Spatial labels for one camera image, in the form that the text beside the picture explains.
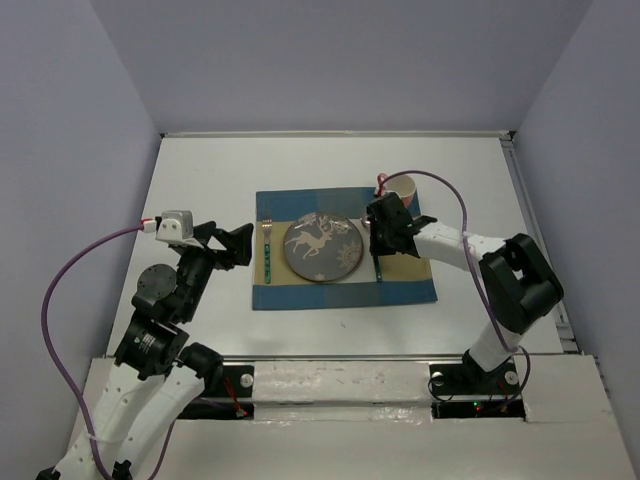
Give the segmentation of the spoon with teal handle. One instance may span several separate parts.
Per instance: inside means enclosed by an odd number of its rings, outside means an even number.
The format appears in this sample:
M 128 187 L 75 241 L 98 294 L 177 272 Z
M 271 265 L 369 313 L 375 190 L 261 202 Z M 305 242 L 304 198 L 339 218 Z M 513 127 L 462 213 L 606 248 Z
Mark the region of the spoon with teal handle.
M 372 253 L 371 221 L 366 213 L 364 213 L 361 217 L 361 224 L 363 228 L 366 230 L 369 238 L 369 254 L 373 262 L 376 282 L 381 283 L 383 281 L 381 265 L 380 265 L 379 258 Z

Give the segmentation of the pink mug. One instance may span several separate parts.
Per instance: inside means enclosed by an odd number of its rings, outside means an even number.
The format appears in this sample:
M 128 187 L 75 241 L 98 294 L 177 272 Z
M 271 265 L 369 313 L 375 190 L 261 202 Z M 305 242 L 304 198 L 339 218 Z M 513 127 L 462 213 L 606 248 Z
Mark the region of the pink mug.
M 389 192 L 395 193 L 403 205 L 409 208 L 416 194 L 416 184 L 409 175 L 379 173 L 376 178 L 376 197 Z

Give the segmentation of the blue beige checked placemat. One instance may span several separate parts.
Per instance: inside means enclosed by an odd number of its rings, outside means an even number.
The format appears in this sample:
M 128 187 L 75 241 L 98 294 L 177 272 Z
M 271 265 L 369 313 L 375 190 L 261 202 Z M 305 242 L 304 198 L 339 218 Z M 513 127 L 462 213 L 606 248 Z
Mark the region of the blue beige checked placemat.
M 305 310 L 377 307 L 430 303 L 437 299 L 431 266 L 426 258 L 395 254 L 378 257 L 381 283 L 376 282 L 369 254 L 369 238 L 361 224 L 366 207 L 374 199 L 371 187 L 259 191 L 256 194 L 255 265 L 252 306 L 256 310 Z M 351 220 L 360 231 L 364 250 L 357 269 L 343 280 L 316 283 L 302 279 L 287 265 L 283 239 L 291 224 L 312 212 L 337 214 Z M 273 221 L 271 274 L 264 282 L 261 222 Z

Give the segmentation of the fork with teal handle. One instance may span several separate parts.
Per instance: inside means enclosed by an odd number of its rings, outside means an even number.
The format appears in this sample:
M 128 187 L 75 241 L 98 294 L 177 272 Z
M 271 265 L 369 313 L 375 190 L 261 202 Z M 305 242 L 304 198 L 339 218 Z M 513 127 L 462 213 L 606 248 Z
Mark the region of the fork with teal handle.
M 265 217 L 261 222 L 261 231 L 263 235 L 263 254 L 264 254 L 264 282 L 269 285 L 272 281 L 271 274 L 271 232 L 273 221 L 270 217 Z

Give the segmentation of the dark reindeer plate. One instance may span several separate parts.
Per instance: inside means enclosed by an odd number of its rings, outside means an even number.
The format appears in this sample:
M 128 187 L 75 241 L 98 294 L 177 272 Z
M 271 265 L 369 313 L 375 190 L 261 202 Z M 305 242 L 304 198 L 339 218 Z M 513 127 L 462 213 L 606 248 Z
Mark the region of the dark reindeer plate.
M 312 212 L 286 231 L 283 253 L 288 267 L 302 279 L 329 283 L 345 279 L 359 266 L 364 241 L 348 218 Z

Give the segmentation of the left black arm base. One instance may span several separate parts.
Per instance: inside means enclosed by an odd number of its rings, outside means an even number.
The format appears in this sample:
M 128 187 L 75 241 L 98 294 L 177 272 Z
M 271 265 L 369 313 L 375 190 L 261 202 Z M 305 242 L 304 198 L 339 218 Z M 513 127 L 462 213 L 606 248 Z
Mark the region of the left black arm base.
M 251 420 L 254 416 L 252 364 L 225 365 L 222 377 L 208 384 L 179 414 L 180 420 Z

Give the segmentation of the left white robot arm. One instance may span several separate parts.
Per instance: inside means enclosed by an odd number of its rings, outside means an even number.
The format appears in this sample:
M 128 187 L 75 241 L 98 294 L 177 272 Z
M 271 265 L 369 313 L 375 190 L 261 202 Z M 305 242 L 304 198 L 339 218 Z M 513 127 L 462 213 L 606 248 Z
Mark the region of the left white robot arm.
M 155 264 L 140 275 L 131 320 L 93 409 L 52 343 L 49 305 L 63 277 L 56 274 L 41 306 L 42 335 L 51 360 L 78 403 L 84 427 L 64 457 L 39 472 L 39 478 L 134 478 L 155 443 L 169 441 L 184 409 L 219 387 L 230 397 L 221 407 L 224 413 L 247 418 L 224 374 L 222 356 L 205 345 L 190 343 L 181 327 L 193 319 L 213 271 L 249 265 L 253 230 L 251 223 L 232 231 L 213 221 L 196 225 L 191 212 L 173 210 L 110 234 L 111 239 L 129 233 L 152 234 L 176 252 L 179 260 L 175 267 Z

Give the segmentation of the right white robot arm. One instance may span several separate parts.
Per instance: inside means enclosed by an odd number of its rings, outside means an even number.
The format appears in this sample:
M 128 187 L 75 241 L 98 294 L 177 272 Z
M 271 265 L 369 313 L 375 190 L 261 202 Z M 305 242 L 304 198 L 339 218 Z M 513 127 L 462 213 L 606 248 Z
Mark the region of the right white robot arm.
M 485 237 L 434 217 L 414 217 L 394 192 L 370 203 L 366 215 L 372 255 L 427 258 L 471 274 L 489 323 L 463 355 L 460 379 L 470 391 L 491 386 L 526 333 L 564 298 L 560 280 L 526 234 Z

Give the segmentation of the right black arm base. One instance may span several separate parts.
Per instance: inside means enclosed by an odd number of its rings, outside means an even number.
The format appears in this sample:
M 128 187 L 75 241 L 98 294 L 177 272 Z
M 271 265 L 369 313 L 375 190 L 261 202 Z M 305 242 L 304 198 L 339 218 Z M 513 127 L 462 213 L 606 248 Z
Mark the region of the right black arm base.
M 486 375 L 462 363 L 429 366 L 428 393 L 435 419 L 525 418 L 521 384 L 512 361 Z

